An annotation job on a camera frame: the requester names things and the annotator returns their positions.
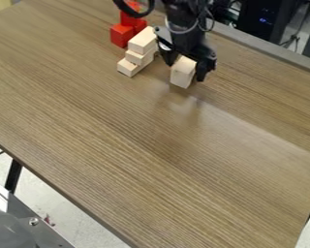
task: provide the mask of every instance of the white floor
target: white floor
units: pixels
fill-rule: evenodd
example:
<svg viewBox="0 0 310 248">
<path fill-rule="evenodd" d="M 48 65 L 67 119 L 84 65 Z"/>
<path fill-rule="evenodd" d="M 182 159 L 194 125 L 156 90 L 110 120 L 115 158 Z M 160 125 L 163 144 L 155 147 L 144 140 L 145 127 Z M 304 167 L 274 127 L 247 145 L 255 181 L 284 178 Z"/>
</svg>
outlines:
<svg viewBox="0 0 310 248">
<path fill-rule="evenodd" d="M 4 185 L 11 158 L 0 155 L 0 184 Z M 28 170 L 23 170 L 15 195 L 45 218 L 77 248 L 128 248 L 120 239 L 47 186 Z"/>
<path fill-rule="evenodd" d="M 301 24 L 304 18 L 304 14 L 306 12 L 307 6 L 308 5 L 302 5 L 301 8 L 297 11 L 292 21 L 286 27 L 281 43 L 286 42 L 296 32 L 296 30 L 298 29 L 299 25 Z M 304 47 L 306 46 L 309 36 L 310 36 L 310 16 L 304 22 L 302 29 L 297 36 L 300 37 L 300 40 L 298 42 L 296 52 L 299 54 L 302 54 L 302 52 L 304 51 Z M 288 49 L 295 51 L 295 42 L 293 42 L 288 47 Z"/>
</svg>

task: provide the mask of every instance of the wooden table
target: wooden table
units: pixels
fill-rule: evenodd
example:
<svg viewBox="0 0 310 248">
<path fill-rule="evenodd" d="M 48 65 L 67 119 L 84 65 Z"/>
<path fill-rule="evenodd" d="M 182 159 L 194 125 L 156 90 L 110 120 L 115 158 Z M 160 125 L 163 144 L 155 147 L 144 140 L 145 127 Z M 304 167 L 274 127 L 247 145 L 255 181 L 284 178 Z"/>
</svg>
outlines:
<svg viewBox="0 0 310 248">
<path fill-rule="evenodd" d="M 310 72 L 213 34 L 206 82 L 169 87 L 160 58 L 127 78 L 117 16 L 109 0 L 0 12 L 0 146 L 134 247 L 294 247 Z"/>
</svg>

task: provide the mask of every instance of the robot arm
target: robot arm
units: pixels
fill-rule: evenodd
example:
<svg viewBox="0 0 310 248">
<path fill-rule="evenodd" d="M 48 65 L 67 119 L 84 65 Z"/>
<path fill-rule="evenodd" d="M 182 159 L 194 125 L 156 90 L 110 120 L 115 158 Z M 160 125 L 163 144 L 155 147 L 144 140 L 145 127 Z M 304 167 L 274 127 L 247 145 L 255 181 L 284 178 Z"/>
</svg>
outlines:
<svg viewBox="0 0 310 248">
<path fill-rule="evenodd" d="M 124 0 L 113 0 L 117 7 L 129 16 L 140 18 L 149 15 L 155 8 L 155 0 L 148 0 L 148 9 L 138 13 Z M 162 0 L 166 9 L 166 26 L 155 27 L 158 46 L 167 65 L 171 66 L 179 54 L 197 61 L 197 81 L 204 81 L 206 74 L 216 68 L 217 57 L 207 44 L 206 18 L 212 17 L 207 0 Z"/>
</svg>

